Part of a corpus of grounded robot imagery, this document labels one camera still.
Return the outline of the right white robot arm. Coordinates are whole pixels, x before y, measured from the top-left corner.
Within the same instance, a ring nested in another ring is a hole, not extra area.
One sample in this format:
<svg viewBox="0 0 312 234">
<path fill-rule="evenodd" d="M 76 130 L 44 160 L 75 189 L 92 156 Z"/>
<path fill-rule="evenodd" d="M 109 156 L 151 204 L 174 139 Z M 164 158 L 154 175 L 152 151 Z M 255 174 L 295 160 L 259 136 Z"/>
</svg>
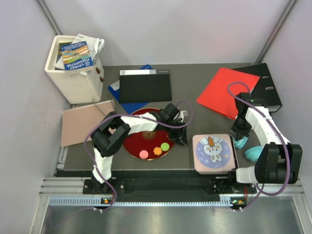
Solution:
<svg viewBox="0 0 312 234">
<path fill-rule="evenodd" d="M 300 145 L 290 143 L 278 130 L 267 106 L 260 99 L 253 99 L 249 93 L 239 93 L 235 97 L 238 115 L 231 127 L 234 145 L 244 146 L 251 131 L 254 131 L 260 147 L 249 149 L 259 152 L 254 166 L 238 168 L 236 176 L 227 182 L 233 193 L 239 193 L 246 183 L 295 184 L 298 179 L 303 150 Z"/>
</svg>

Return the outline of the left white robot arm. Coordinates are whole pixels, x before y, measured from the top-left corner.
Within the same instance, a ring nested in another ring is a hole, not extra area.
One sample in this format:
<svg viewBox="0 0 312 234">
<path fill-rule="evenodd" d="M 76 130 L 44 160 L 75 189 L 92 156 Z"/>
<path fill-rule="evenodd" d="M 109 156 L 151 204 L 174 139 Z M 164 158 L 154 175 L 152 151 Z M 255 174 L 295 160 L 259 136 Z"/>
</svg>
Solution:
<svg viewBox="0 0 312 234">
<path fill-rule="evenodd" d="M 113 156 L 122 147 L 129 135 L 141 132 L 166 131 L 169 140 L 184 146 L 187 141 L 187 124 L 184 111 L 169 103 L 164 109 L 141 115 L 122 115 L 110 112 L 86 138 L 91 138 L 95 159 L 88 188 L 92 193 L 103 194 L 112 188 L 111 166 Z"/>
</svg>

